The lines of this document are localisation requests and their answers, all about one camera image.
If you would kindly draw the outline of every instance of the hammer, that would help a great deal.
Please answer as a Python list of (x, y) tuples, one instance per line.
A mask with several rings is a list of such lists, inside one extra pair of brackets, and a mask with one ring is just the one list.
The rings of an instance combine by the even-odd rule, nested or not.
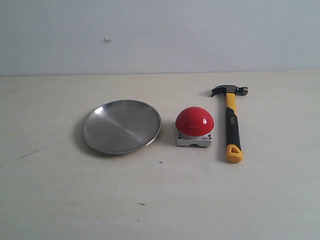
[(220, 85), (212, 89), (211, 97), (217, 94), (225, 94), (226, 99), (226, 159), (231, 163), (237, 164), (242, 161), (244, 154), (240, 147), (235, 95), (247, 95), (248, 88), (246, 86), (237, 87), (235, 85)]

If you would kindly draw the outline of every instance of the hammer head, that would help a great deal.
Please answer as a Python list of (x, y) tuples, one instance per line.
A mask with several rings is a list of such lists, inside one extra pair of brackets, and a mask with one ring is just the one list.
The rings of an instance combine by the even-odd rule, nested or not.
[(237, 87), (235, 85), (220, 85), (212, 89), (211, 97), (217, 94), (226, 94), (226, 93), (233, 93), (236, 95), (244, 96), (248, 94), (248, 88), (246, 86)]

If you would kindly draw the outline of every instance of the white table surface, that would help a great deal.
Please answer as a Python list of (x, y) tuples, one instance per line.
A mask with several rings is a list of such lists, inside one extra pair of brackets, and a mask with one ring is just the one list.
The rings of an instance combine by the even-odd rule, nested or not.
[[(249, 89), (239, 164), (224, 157), (224, 96), (208, 97), (221, 84)], [(318, 240), (319, 90), (320, 71), (2, 77), (0, 239)], [(97, 154), (81, 124), (119, 99), (155, 107), (160, 136)], [(211, 147), (175, 146), (190, 106), (212, 114)]]

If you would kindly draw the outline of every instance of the metal plate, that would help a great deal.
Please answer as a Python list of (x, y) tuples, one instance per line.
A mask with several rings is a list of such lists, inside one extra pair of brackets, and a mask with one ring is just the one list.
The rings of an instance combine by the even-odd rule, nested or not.
[(160, 129), (160, 115), (152, 106), (136, 100), (118, 100), (94, 110), (84, 121), (82, 134), (93, 149), (120, 155), (149, 145)]

